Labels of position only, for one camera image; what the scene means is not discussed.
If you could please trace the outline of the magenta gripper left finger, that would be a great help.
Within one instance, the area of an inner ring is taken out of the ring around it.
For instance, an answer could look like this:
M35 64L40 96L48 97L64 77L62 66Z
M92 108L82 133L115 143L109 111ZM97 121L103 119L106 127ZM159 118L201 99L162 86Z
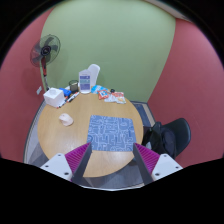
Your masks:
M66 154L57 153L41 169L75 184L83 184L83 175L91 153L92 145L86 143Z

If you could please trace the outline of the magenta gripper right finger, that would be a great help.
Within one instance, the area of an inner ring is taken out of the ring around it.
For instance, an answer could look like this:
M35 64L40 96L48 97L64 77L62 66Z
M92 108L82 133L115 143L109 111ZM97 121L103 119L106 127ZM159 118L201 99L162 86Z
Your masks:
M145 185L182 169L168 154L157 154L140 144L133 144L133 154Z

